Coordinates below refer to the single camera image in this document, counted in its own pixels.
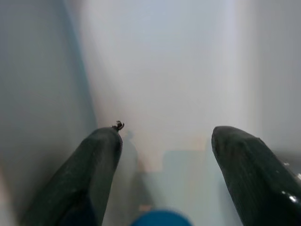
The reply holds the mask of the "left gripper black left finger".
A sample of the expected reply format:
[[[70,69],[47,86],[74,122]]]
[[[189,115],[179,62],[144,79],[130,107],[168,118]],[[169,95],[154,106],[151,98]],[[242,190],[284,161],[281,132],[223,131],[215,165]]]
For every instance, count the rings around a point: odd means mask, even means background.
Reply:
[[[23,226],[100,226],[122,153],[124,123],[96,129],[37,192]]]

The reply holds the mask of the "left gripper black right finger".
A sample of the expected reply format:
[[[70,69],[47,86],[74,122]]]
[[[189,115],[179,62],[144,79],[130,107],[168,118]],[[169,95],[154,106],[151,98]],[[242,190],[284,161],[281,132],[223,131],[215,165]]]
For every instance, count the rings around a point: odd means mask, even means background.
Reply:
[[[260,138],[218,126],[211,144],[243,225],[301,224],[301,182]]]

